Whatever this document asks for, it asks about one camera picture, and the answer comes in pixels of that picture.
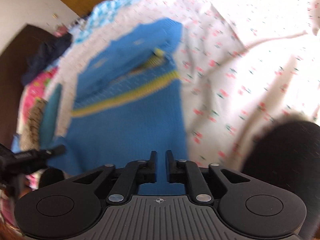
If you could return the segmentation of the black sleeve forearm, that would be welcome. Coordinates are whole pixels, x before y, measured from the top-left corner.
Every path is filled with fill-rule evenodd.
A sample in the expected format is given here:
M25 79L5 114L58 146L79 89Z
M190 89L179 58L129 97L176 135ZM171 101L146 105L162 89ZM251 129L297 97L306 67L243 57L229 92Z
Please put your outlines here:
M242 167L242 173L291 191L306 205L299 232L313 239L319 228L319 126L309 121L279 125L262 137Z

